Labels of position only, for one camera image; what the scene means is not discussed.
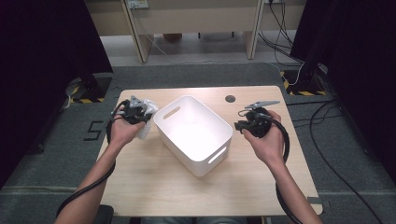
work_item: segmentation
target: person's right arm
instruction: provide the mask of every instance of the person's right arm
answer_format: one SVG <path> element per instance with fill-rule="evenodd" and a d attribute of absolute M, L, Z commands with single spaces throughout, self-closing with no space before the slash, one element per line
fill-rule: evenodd
<path fill-rule="evenodd" d="M 280 122 L 277 113 L 268 112 L 273 119 Z M 322 223 L 283 161 L 282 132 L 273 124 L 263 138 L 253 136 L 248 130 L 242 130 L 242 133 L 252 145 L 256 156 L 270 169 L 289 210 L 303 223 Z"/>

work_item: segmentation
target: white plastic bin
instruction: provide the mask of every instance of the white plastic bin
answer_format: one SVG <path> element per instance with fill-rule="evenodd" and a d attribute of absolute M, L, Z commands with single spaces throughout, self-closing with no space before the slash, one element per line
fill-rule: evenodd
<path fill-rule="evenodd" d="M 196 176 L 227 157 L 233 128 L 192 96 L 185 95 L 154 116 L 163 142 Z"/>

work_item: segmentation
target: person's left arm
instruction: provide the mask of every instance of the person's left arm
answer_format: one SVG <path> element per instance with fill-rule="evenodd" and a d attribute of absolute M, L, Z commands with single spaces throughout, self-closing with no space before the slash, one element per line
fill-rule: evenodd
<path fill-rule="evenodd" d="M 131 125 L 116 119 L 111 128 L 111 141 L 96 164 L 91 168 L 77 190 L 83 189 L 104 176 L 116 161 L 122 148 L 130 143 L 145 122 Z M 106 181 L 77 197 L 61 211 L 55 223 L 93 223 L 105 191 Z"/>

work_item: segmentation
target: forearm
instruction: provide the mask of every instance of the forearm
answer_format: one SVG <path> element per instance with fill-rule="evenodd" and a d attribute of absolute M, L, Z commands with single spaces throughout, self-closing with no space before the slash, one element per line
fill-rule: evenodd
<path fill-rule="evenodd" d="M 83 189 L 104 176 L 114 164 L 122 146 L 109 145 L 91 168 L 77 190 Z M 59 214 L 56 223 L 92 223 L 105 191 L 106 181 L 77 197 Z"/>
<path fill-rule="evenodd" d="M 270 170 L 289 210 L 303 223 L 321 223 L 320 218 L 295 183 L 286 165 L 273 165 Z"/>

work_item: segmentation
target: handle cutout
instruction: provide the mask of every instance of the handle cutout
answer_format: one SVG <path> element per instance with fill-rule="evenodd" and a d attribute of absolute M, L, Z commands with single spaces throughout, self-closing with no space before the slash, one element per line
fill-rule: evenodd
<path fill-rule="evenodd" d="M 227 149 L 227 147 L 224 147 L 220 152 L 218 152 L 218 154 L 216 154 L 214 157 L 212 157 L 212 159 L 210 159 L 210 161 L 208 163 L 209 164 L 212 163 L 212 161 L 214 161 L 217 157 L 219 157 L 225 151 L 225 149 Z"/>
<path fill-rule="evenodd" d="M 175 109 L 169 111 L 169 113 L 165 114 L 163 116 L 163 119 L 169 119 L 169 117 L 171 117 L 172 115 L 176 114 L 177 111 L 180 110 L 180 106 L 176 107 Z"/>

